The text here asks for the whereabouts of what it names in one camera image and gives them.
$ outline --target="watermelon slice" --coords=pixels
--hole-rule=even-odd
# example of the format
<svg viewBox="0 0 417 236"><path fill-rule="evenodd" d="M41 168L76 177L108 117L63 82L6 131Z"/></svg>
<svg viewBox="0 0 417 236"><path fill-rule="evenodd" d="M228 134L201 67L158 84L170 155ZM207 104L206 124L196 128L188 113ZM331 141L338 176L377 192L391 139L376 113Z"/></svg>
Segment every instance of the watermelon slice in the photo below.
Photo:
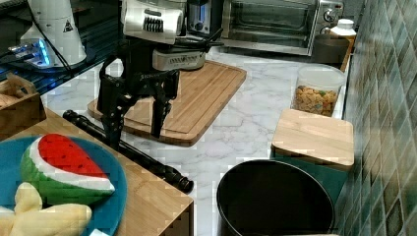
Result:
<svg viewBox="0 0 417 236"><path fill-rule="evenodd" d="M40 137L27 148L21 175L50 205L91 205L114 192L107 175L89 155L57 134Z"/></svg>

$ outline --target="oven handle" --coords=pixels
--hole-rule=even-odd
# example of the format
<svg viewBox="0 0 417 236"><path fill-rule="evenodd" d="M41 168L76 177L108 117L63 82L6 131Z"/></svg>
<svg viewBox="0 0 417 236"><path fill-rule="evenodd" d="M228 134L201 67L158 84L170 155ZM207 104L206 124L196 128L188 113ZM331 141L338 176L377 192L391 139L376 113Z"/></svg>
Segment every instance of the oven handle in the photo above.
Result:
<svg viewBox="0 0 417 236"><path fill-rule="evenodd" d="M279 6L279 1L308 6L319 6L319 0L230 0L231 3L262 4Z"/></svg>

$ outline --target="glass jar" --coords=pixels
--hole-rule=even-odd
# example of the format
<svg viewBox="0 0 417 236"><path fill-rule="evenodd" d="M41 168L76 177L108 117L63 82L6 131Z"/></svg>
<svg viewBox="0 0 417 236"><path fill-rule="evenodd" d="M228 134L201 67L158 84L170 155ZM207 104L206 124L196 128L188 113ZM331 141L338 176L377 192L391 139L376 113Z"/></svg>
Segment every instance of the glass jar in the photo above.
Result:
<svg viewBox="0 0 417 236"><path fill-rule="evenodd" d="M331 66L309 64L298 71L297 86L291 108L331 117L344 74Z"/></svg>

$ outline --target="blue plate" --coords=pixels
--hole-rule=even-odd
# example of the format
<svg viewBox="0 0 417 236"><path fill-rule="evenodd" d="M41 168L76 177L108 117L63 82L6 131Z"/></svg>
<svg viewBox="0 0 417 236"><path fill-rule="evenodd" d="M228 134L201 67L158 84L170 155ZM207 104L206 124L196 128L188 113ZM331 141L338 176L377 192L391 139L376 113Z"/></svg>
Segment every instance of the blue plate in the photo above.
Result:
<svg viewBox="0 0 417 236"><path fill-rule="evenodd" d="M20 163L27 147L38 137L28 137L0 143L0 206L13 209L15 194L22 183ZM107 174L115 192L107 199L90 206L92 216L83 236L94 229L108 235L116 232L126 205L127 183L125 173L116 158L103 147L79 138L71 138L83 148L94 162Z"/></svg>

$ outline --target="oven door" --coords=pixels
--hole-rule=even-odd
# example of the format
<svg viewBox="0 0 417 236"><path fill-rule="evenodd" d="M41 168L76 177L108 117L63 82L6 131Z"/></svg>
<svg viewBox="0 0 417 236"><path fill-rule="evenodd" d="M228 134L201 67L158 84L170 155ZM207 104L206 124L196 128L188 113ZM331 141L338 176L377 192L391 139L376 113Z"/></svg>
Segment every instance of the oven door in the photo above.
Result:
<svg viewBox="0 0 417 236"><path fill-rule="evenodd" d="M318 7L317 0L226 0L222 37L307 51Z"/></svg>

